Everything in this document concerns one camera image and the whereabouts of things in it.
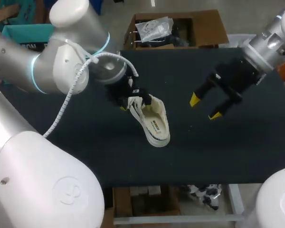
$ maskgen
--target black tablecloth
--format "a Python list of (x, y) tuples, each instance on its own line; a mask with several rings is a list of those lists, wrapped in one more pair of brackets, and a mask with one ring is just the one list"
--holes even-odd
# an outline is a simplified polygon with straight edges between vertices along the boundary
[[(55, 132), (55, 145), (85, 163), (103, 186), (253, 183), (285, 168), (285, 88), (277, 72), (244, 94), (223, 118), (208, 114), (225, 99), (211, 91), (196, 107), (194, 89), (219, 61), (240, 49), (123, 51), (139, 83), (162, 99), (171, 142), (155, 148), (130, 113), (113, 106), (94, 80), (71, 102)], [(51, 125), (64, 95), (26, 94), (10, 85), (3, 94), (40, 133)]]

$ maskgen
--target shoe sole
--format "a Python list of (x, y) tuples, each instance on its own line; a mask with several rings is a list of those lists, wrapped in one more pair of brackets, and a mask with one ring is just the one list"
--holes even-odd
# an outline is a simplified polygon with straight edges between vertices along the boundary
[(154, 137), (150, 134), (149, 130), (147, 129), (147, 127), (141, 122), (141, 119), (138, 115), (138, 113), (136, 112), (135, 108), (133, 106), (130, 107), (130, 112), (131, 114), (134, 116), (134, 118), (141, 124), (143, 131), (146, 135), (146, 138), (148, 140), (148, 142), (154, 146), (154, 147), (164, 147), (166, 145), (168, 145), (168, 143), (170, 142), (170, 133), (167, 139), (165, 140), (157, 140), (154, 139)]

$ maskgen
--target floor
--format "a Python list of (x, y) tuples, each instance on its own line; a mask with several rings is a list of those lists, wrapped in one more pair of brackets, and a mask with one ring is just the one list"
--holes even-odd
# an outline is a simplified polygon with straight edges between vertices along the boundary
[(150, 12), (188, 12), (218, 9), (226, 32), (258, 33), (285, 8), (285, 0), (104, 0), (101, 21), (122, 48), (124, 34), (133, 14)]
[[(124, 0), (124, 3), (104, 0), (101, 21), (108, 27), (119, 48), (123, 46), (124, 34), (135, 13), (218, 9), (228, 34), (255, 34), (262, 31), (262, 28), (285, 8), (285, 0), (154, 0), (154, 3), (155, 7), (152, 6), (152, 0)], [(244, 207), (251, 201), (259, 186), (260, 184), (239, 185)], [(200, 206), (197, 202), (182, 203), (181, 209), (183, 215), (227, 214), (230, 212), (226, 195), (221, 196), (220, 204), (220, 209), (216, 212)], [(183, 224), (177, 227), (231, 228), (234, 226), (232, 223), (207, 223)]]

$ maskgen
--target sneaker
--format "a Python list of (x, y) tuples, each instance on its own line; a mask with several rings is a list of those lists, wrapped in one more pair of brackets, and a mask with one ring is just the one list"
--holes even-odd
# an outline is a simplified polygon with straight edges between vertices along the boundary
[(165, 105), (160, 99), (150, 97), (151, 105), (145, 105), (139, 96), (129, 97), (128, 108), (141, 124), (148, 142), (155, 147), (164, 147), (170, 141)]

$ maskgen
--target open cardboard box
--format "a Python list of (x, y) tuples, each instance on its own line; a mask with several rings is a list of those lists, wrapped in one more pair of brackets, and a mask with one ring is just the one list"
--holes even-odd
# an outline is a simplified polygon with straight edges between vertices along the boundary
[(174, 24), (178, 26), (180, 38), (189, 42), (189, 47), (175, 48), (215, 48), (218, 44), (229, 42), (216, 9), (187, 13), (138, 13), (133, 16), (124, 36), (124, 49), (153, 49), (152, 47), (139, 47), (137, 43), (134, 43), (139, 40), (139, 36), (132, 33), (137, 30), (135, 24), (138, 21), (150, 21), (166, 16), (172, 18)]
[[(161, 195), (156, 196), (140, 195), (131, 197), (130, 188), (115, 188), (114, 190), (117, 217), (173, 216), (180, 214), (180, 206), (174, 187), (162, 185)], [(143, 210), (137, 210), (133, 205), (138, 197), (144, 201), (145, 208)]]

